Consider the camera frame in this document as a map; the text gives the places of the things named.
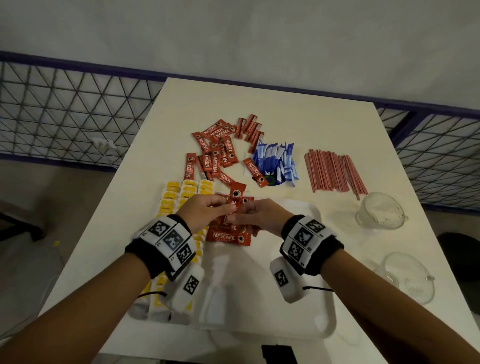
white wall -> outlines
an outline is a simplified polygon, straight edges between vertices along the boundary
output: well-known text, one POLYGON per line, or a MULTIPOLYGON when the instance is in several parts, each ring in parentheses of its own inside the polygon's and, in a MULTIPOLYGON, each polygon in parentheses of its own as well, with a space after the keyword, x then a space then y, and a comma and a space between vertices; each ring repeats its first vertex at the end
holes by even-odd
POLYGON ((0 49, 480 109, 480 2, 0 0, 0 49))

wristband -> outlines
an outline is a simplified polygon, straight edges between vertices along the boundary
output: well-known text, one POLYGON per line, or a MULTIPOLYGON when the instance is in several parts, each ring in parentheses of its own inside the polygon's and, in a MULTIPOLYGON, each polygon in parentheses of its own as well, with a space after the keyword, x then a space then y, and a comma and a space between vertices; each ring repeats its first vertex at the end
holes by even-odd
POLYGON ((156 218, 138 230, 125 248, 146 265, 153 279, 165 271, 168 279, 175 278, 195 257, 195 239, 178 215, 156 218))
POLYGON ((325 260, 344 248, 331 229, 310 216, 292 216, 281 234, 280 253, 299 275, 316 276, 325 260))

electrical outlet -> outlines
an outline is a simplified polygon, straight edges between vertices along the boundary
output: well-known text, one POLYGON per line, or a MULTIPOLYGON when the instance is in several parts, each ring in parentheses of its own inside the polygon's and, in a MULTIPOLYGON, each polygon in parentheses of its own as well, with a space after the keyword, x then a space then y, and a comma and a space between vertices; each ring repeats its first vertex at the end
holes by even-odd
POLYGON ((105 154, 105 152, 109 149, 117 149, 117 146, 111 139, 104 139, 104 138, 92 138, 93 146, 101 153, 105 154))

hand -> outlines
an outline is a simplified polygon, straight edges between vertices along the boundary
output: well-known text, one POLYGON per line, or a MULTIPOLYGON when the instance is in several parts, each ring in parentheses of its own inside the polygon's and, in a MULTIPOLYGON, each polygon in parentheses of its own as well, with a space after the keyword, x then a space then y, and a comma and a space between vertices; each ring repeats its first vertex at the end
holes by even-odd
POLYGON ((282 236, 282 228, 293 214, 267 198, 242 204, 236 214, 228 216, 228 222, 247 225, 247 230, 257 236, 258 230, 267 230, 282 236))
POLYGON ((207 226, 213 219, 221 215, 235 212, 234 204, 227 204, 227 200, 217 194, 194 194, 177 211, 176 215, 185 221, 195 234, 207 226))

bundle of stir sticks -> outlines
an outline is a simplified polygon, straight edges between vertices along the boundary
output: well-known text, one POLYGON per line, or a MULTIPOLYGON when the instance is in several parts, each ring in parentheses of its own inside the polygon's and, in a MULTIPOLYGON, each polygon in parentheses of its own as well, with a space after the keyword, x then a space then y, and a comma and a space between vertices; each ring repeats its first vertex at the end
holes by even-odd
POLYGON ((305 163, 313 192, 334 189, 348 192, 350 185, 357 200, 361 194, 368 193, 350 156, 310 149, 305 154, 305 163))

